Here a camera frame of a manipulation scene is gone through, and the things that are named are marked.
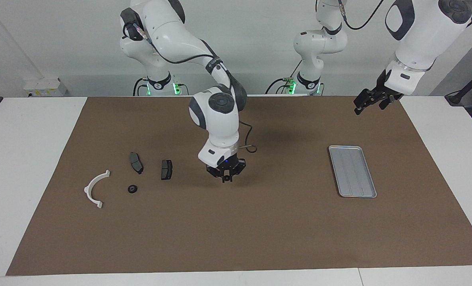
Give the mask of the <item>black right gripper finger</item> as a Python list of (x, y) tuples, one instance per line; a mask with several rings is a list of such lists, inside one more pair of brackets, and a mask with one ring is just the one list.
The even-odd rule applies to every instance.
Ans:
[(236, 165), (235, 167), (230, 169), (229, 170), (229, 175), (228, 175), (228, 181), (232, 182), (233, 177), (239, 175), (244, 170), (245, 167), (246, 167), (246, 165)]
[(213, 177), (221, 178), (222, 183), (226, 182), (227, 175), (225, 174), (225, 170), (219, 169), (207, 169), (207, 172), (211, 174)]

